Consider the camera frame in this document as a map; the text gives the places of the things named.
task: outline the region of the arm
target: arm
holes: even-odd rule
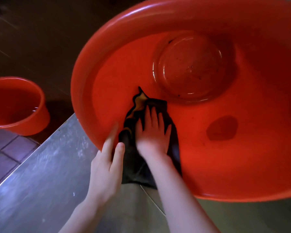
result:
[[[219,232],[167,156],[171,125],[165,134],[162,114],[159,121],[154,107],[151,114],[147,107],[144,130],[140,120],[136,124],[136,145],[155,179],[170,232]]]
[[[91,164],[91,178],[85,200],[73,211],[59,233],[93,232],[105,206],[120,189],[123,173],[124,143],[118,143],[112,159],[113,143],[118,126],[114,126],[102,151]]]

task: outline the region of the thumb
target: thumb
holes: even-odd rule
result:
[[[110,167],[111,172],[123,172],[123,158],[125,153],[125,144],[123,142],[119,142],[116,145],[113,161]]]

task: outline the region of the dark floor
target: dark floor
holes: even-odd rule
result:
[[[0,0],[0,76],[19,76],[37,83],[51,115],[49,126],[30,137],[34,141],[0,131],[0,143],[4,144],[0,145],[0,182],[29,154],[15,157],[13,150],[17,149],[10,150],[11,146],[42,143],[73,114],[70,77],[90,36],[141,1]]]

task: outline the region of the dark fabric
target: dark fabric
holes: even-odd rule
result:
[[[171,157],[174,166],[181,175],[177,129],[167,113],[167,101],[148,98],[139,87],[139,93],[133,97],[133,102],[134,106],[125,117],[124,129],[119,134],[119,141],[125,144],[122,184],[137,183],[157,189],[147,163],[140,156],[136,148],[135,125],[138,119],[141,118],[142,126],[144,127],[145,108],[147,105],[150,109],[155,106],[157,114],[162,113],[165,132],[168,125],[172,125],[167,155]]]

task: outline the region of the purple tile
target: purple tile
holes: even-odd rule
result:
[[[0,180],[18,163],[0,152]]]
[[[17,161],[21,161],[37,148],[37,144],[26,137],[19,136],[2,151]]]
[[[11,140],[13,140],[17,134],[10,131],[0,129],[0,149],[6,146]]]

